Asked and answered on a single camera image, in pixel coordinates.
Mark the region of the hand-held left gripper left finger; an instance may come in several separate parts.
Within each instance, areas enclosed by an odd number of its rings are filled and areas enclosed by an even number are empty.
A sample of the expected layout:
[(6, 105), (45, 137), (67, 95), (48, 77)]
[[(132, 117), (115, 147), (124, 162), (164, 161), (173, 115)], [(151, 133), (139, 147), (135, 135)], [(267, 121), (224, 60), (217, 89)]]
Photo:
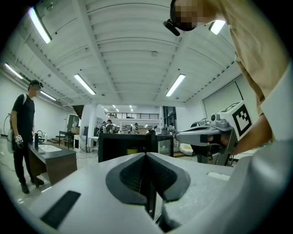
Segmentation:
[(62, 234), (161, 234), (143, 206), (117, 200), (106, 186), (107, 173), (134, 158), (126, 155), (78, 169), (43, 192), (29, 210), (42, 217), (67, 191), (80, 193), (56, 230)]

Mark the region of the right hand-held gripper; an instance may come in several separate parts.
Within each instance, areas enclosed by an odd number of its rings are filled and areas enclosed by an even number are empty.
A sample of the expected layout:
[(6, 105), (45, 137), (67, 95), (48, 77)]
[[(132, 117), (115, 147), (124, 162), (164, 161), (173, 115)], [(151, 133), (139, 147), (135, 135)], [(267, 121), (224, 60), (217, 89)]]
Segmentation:
[(177, 132), (180, 143), (190, 144), (199, 163), (227, 165), (239, 141), (251, 129), (252, 121), (244, 101), (235, 102)]

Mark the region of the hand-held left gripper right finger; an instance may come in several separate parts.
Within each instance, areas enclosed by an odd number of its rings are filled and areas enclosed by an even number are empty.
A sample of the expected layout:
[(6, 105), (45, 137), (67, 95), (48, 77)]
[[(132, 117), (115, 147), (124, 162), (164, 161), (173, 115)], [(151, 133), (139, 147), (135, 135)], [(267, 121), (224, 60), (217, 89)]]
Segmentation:
[(224, 192), (234, 168), (148, 153), (163, 200), (159, 227), (166, 234), (224, 234)]

